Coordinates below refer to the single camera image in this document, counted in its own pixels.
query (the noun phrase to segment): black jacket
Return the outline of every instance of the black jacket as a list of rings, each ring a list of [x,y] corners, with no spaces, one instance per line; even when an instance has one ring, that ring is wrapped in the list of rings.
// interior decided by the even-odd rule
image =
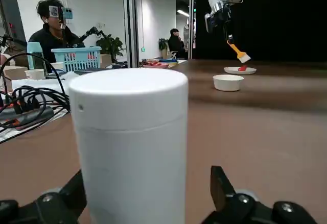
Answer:
[[[78,40],[78,37],[73,34],[68,27],[65,28],[65,38],[68,44],[72,44]],[[43,56],[50,62],[56,62],[55,54],[51,52],[51,49],[63,48],[63,41],[53,36],[49,31],[49,25],[43,24],[43,28],[35,32],[29,42],[39,42]]]
[[[172,35],[168,40],[169,51],[184,51],[184,42],[179,40],[178,36]]]

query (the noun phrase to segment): white plate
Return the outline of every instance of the white plate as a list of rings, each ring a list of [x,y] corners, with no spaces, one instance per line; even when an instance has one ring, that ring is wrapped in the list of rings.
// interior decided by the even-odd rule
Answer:
[[[231,73],[231,74],[253,74],[256,72],[255,68],[252,67],[247,67],[246,71],[239,71],[240,67],[226,67],[224,68],[226,73]]]

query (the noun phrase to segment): doorway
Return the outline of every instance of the doorway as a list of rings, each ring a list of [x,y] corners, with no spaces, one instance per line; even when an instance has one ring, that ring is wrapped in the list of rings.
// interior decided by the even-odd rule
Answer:
[[[0,35],[25,41],[17,0],[0,0]]]

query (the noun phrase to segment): brush bristles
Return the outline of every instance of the brush bristles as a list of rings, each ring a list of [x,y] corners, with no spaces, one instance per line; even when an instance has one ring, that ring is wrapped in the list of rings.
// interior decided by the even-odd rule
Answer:
[[[246,63],[248,60],[250,60],[251,58],[245,54],[244,56],[242,56],[239,60],[242,62],[242,63]]]

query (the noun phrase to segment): green leaves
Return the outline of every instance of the green leaves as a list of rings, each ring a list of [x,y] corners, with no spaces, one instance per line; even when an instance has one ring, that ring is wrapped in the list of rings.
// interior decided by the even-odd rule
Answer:
[[[110,54],[114,58],[116,58],[116,56],[123,56],[123,53],[121,53],[123,43],[120,41],[119,37],[112,38],[112,35],[109,34],[107,38],[99,39],[96,45],[102,48],[101,54]]]
[[[164,49],[167,49],[168,39],[159,39],[159,50],[163,51]]]

